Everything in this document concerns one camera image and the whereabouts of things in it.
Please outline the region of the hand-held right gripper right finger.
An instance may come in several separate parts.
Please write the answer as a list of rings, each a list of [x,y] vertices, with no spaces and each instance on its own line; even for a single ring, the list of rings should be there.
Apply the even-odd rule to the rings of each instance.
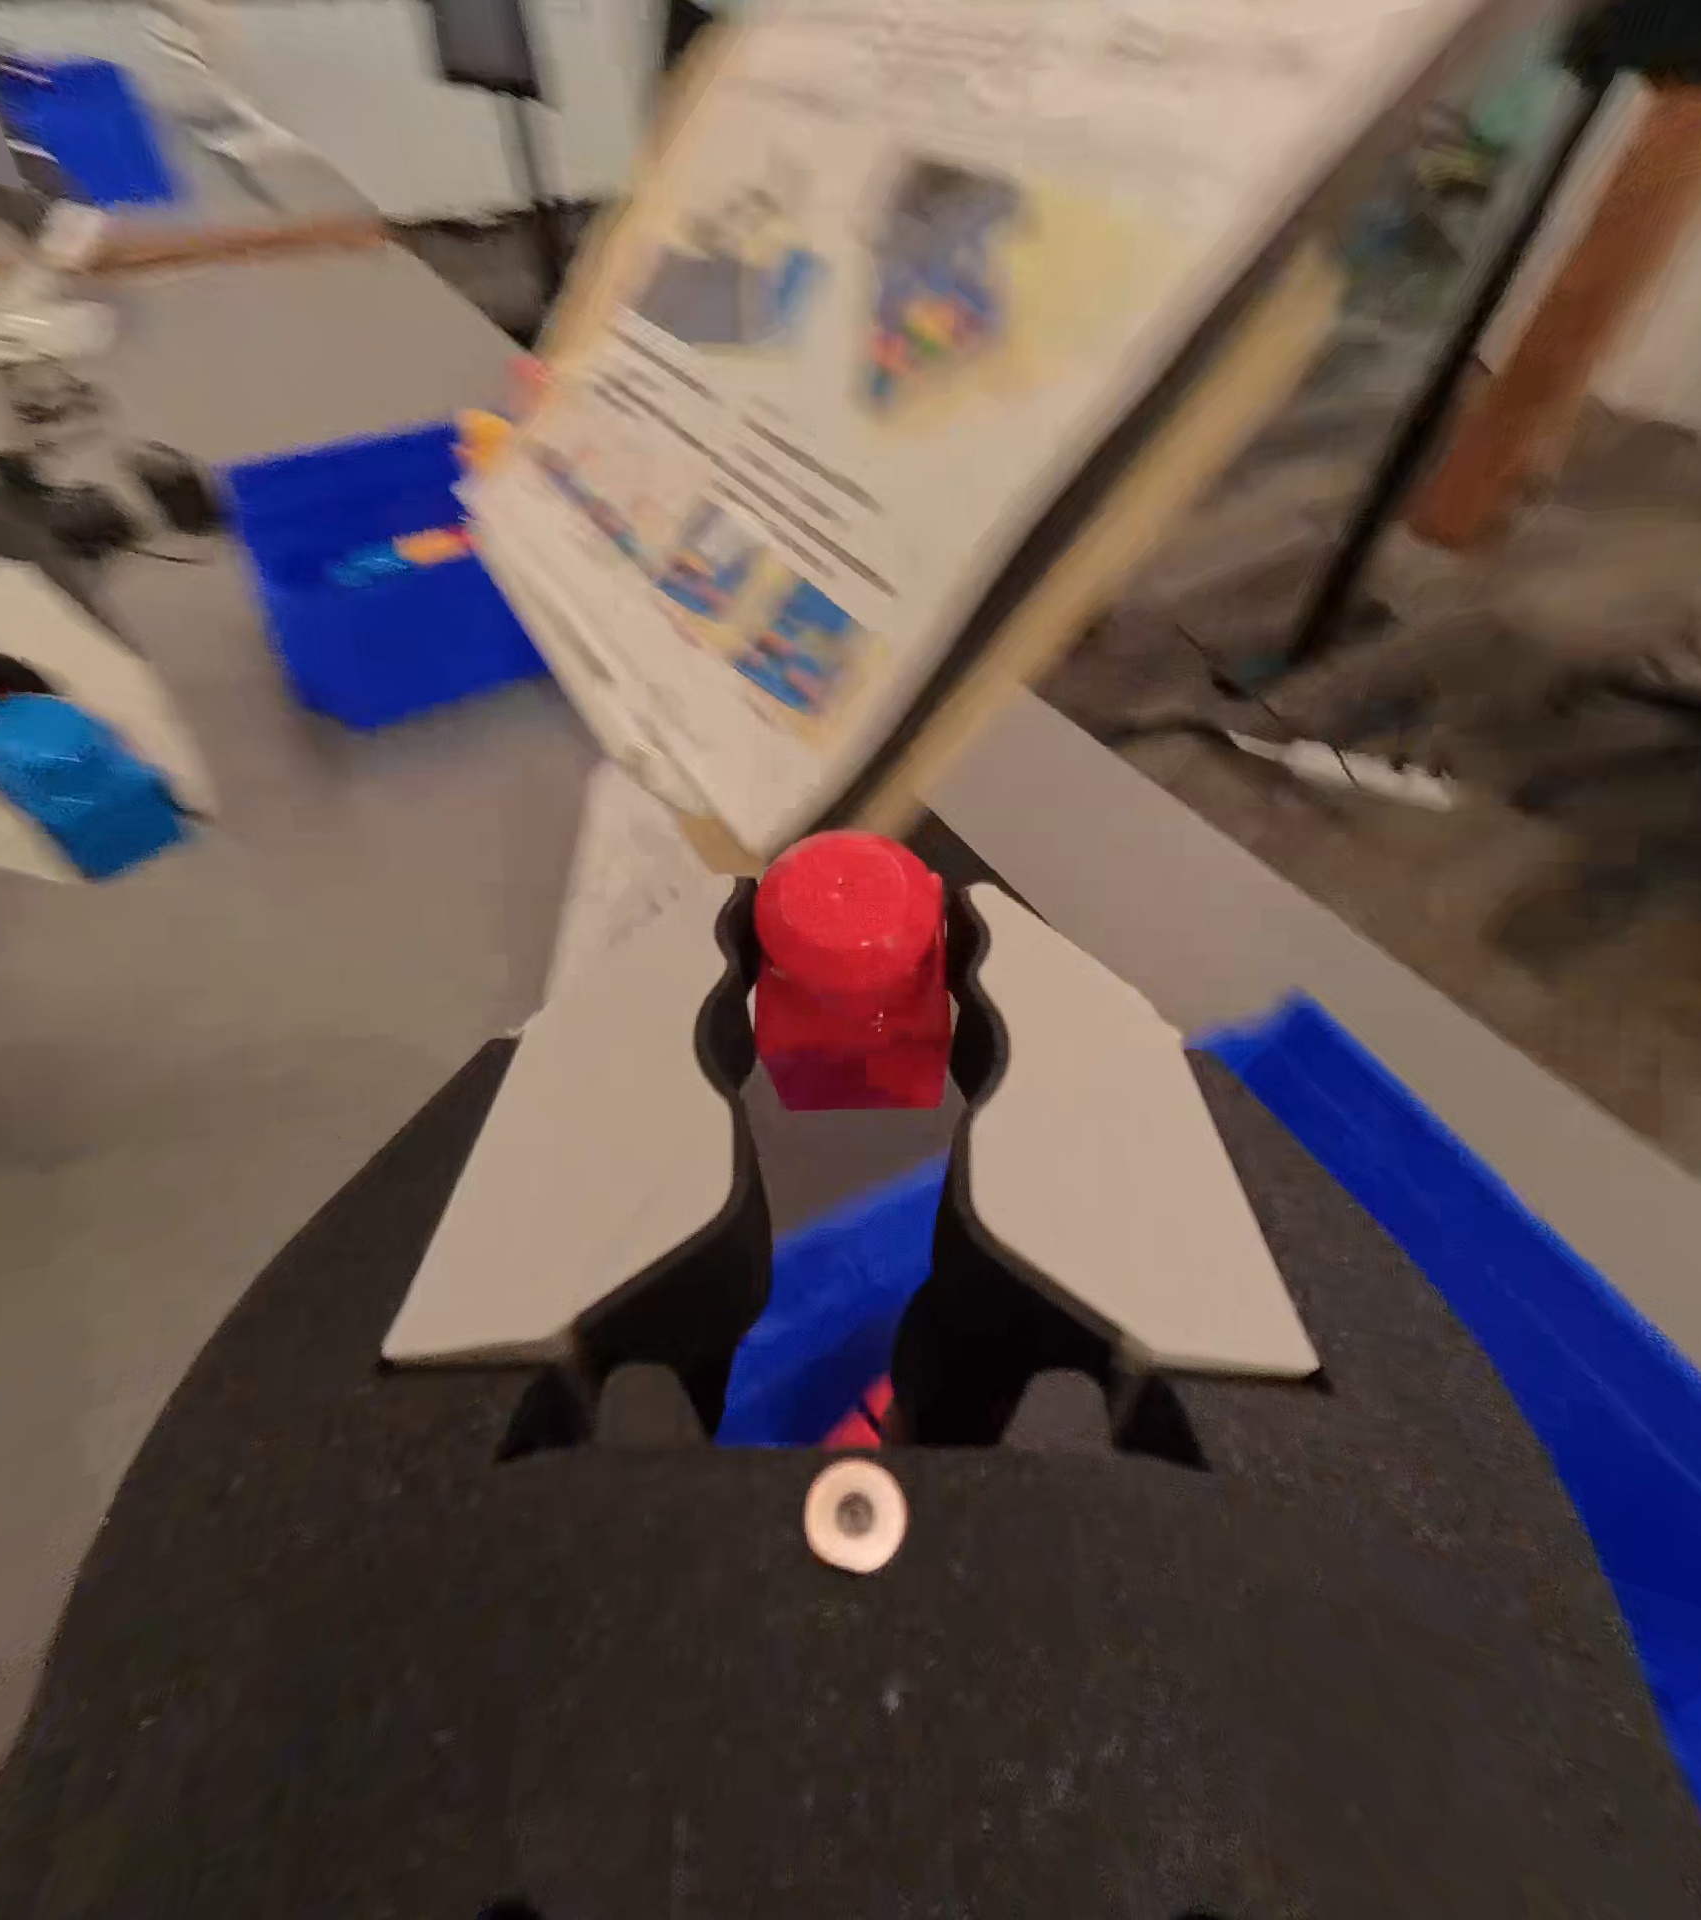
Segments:
[[[1150,997],[994,884],[952,901],[963,1111],[932,1237],[932,1419],[1006,1421],[1081,1373],[1111,1421],[1177,1421],[1170,1382],[1324,1361]]]

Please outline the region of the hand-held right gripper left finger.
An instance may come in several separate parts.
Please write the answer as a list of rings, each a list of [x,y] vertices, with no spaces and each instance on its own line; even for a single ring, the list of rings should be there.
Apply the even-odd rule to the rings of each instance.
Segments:
[[[590,1415],[609,1375],[650,1363],[723,1413],[771,1282],[742,1100],[755,894],[703,881],[525,1024],[385,1332],[391,1370],[528,1368]]]

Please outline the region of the blue toy building block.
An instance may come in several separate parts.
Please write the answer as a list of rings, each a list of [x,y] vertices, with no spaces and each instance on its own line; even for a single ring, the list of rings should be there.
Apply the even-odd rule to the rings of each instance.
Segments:
[[[126,875],[193,833],[190,809],[150,762],[48,692],[0,693],[0,798],[87,881]]]

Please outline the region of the blue plastic bin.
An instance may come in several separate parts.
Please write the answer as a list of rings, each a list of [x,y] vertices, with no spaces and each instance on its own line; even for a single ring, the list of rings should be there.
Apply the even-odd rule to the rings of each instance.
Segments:
[[[117,214],[183,197],[140,88],[113,60],[0,53],[0,132],[56,200]]]
[[[479,551],[383,588],[323,576],[393,533],[463,523],[475,541],[463,478],[453,417],[218,468],[277,660],[306,709],[377,732],[549,673]]]

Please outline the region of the red toy building block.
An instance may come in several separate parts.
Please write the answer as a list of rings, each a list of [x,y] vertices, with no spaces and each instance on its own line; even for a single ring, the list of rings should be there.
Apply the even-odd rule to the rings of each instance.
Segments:
[[[952,1051],[948,896],[906,846],[831,830],[757,885],[753,1032],[786,1111],[929,1111]]]

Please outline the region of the blurred blue object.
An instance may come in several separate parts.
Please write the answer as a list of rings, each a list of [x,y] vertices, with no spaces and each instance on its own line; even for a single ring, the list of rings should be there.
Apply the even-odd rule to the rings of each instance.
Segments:
[[[1320,1002],[1199,1032],[1480,1342],[1550,1451],[1624,1605],[1701,1805],[1701,1370]],[[929,1270],[943,1115],[758,1118],[771,1302],[733,1365],[727,1446],[853,1419]]]

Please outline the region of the grey desk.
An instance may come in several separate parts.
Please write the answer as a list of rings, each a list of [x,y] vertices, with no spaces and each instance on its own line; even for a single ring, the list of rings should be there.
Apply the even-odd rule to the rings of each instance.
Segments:
[[[226,554],[113,588],[224,809],[95,892],[0,875],[0,1759],[241,1289],[535,1004],[590,765],[540,686],[308,722]],[[1189,1032],[1318,996],[1701,1365],[1701,789],[1584,840],[1088,728],[1021,696],[932,808]]]

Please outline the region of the black standing desk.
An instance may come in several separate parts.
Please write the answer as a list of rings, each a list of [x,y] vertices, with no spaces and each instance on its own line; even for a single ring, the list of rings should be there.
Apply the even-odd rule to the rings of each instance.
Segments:
[[[1491,324],[1613,86],[1626,74],[1701,83],[1701,4],[1589,4],[1563,60],[1567,100],[1548,121],[1540,154],[1518,176],[1518,197],[1490,226],[1490,240],[1465,280],[1458,315],[1413,402],[1397,420],[1341,539],[1320,570],[1314,597],[1297,614],[1290,646],[1270,666],[1265,686],[1315,664],[1341,642],[1357,589],[1404,514],[1441,432],[1455,417]]]

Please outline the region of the wooden table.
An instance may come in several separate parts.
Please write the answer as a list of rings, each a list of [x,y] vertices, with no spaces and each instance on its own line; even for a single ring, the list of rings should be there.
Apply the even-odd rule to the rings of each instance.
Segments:
[[[109,220],[87,261],[68,276],[117,278],[193,263],[220,263],[269,255],[304,255],[377,248],[388,240],[388,226],[366,212],[320,212],[308,217],[269,224],[175,224],[152,220]],[[0,220],[0,273],[14,266],[28,241]]]

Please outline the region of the white power strip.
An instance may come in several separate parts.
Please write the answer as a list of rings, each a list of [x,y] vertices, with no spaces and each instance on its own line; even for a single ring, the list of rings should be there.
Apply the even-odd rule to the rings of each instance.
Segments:
[[[1265,737],[1226,729],[1224,739],[1235,752],[1280,768],[1322,792],[1350,792],[1433,813],[1453,812],[1462,801],[1458,779],[1410,759],[1373,756],[1307,736]]]

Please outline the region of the small monitor on stand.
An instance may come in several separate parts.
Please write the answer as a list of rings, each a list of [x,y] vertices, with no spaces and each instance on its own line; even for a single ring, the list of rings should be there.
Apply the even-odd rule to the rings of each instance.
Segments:
[[[480,90],[500,104],[502,130],[516,168],[521,210],[512,215],[544,297],[565,267],[561,234],[551,226],[551,195],[537,110],[542,76],[523,2],[431,2],[435,62],[446,83]]]

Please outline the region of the instruction board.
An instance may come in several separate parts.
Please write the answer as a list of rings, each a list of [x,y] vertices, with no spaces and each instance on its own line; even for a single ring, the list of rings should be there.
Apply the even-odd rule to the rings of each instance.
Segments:
[[[479,554],[747,868],[904,820],[1305,384],[1540,4],[758,4],[589,236]]]

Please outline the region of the wooden pillar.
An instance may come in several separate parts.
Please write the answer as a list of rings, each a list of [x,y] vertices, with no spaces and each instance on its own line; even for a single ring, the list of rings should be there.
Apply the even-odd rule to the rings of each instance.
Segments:
[[[1655,81],[1523,335],[1406,515],[1411,536],[1460,554],[1510,523],[1700,208],[1701,86]]]

